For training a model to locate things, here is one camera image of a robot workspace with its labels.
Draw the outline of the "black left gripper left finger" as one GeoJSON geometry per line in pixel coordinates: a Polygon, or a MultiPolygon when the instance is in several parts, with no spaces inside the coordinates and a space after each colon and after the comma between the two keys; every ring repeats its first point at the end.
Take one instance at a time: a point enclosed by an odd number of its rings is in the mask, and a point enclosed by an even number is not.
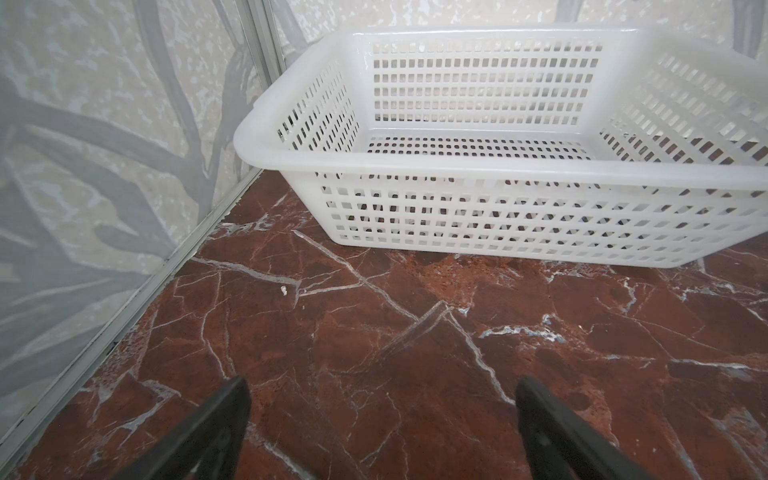
{"type": "Polygon", "coordinates": [[[232,479],[251,409],[244,378],[229,380],[118,479],[232,479]]]}

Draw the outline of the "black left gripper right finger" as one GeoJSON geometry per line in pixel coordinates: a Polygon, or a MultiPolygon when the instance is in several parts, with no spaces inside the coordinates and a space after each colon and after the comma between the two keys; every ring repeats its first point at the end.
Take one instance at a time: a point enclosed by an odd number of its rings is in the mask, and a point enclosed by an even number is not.
{"type": "Polygon", "coordinates": [[[518,431],[534,479],[650,479],[539,380],[515,390],[518,431]]]}

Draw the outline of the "white plastic perforated basket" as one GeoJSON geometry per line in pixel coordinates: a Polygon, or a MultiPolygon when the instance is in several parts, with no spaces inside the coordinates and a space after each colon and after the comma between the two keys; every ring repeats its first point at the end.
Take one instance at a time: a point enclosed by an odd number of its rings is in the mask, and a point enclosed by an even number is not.
{"type": "Polygon", "coordinates": [[[672,268],[767,230],[767,67],[660,27],[337,32],[233,144],[340,245],[672,268]]]}

